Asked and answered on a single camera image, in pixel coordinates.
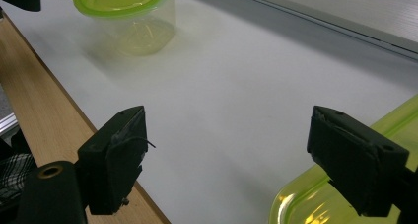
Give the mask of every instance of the white table surface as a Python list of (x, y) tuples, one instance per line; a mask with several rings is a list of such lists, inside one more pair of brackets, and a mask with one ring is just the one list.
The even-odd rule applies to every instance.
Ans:
[(1, 6), (94, 126), (145, 106), (139, 182), (173, 223), (265, 223), (313, 164), (314, 105), (370, 125), (418, 88), (417, 61), (252, 0), (176, 0), (176, 36), (145, 57), (95, 45), (71, 0)]

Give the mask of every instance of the metal screw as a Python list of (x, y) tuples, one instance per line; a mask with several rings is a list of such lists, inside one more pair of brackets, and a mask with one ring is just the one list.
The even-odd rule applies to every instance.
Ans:
[(126, 198), (126, 197), (124, 197), (123, 199), (122, 199), (122, 206), (126, 206), (126, 205), (128, 205), (129, 204), (129, 200)]

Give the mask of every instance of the clear plastic container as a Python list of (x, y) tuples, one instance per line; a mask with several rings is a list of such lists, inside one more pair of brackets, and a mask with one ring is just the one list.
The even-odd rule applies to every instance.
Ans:
[(175, 0), (73, 0), (111, 37), (119, 52), (147, 55), (175, 35)]
[[(408, 100), (372, 129), (409, 150), (406, 167), (418, 166), (418, 96)], [(399, 209), (394, 205), (387, 218), (360, 217), (347, 200), (328, 183), (329, 177), (313, 166), (284, 186), (270, 209), (269, 224), (395, 224)]]

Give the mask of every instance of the transparent plastic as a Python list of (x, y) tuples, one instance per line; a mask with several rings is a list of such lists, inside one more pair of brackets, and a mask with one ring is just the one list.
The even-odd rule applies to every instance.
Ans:
[(175, 0), (167, 0), (146, 15), (95, 21), (108, 33), (115, 50), (127, 55), (152, 54), (175, 35)]
[[(389, 113), (372, 129), (409, 150), (407, 167), (418, 166), (418, 96)], [(269, 224), (395, 224), (400, 211), (393, 206), (387, 218), (360, 217), (344, 197), (328, 183), (329, 177), (313, 166), (284, 186), (270, 209)]]
[(175, 35), (175, 0), (73, 0), (109, 36), (113, 49), (127, 55), (158, 52)]

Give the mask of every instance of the plaid fabric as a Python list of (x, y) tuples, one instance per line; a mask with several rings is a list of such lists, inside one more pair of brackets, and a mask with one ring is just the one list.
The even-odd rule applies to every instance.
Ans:
[(28, 173), (35, 167), (31, 154), (16, 154), (0, 161), (0, 206), (20, 196)]

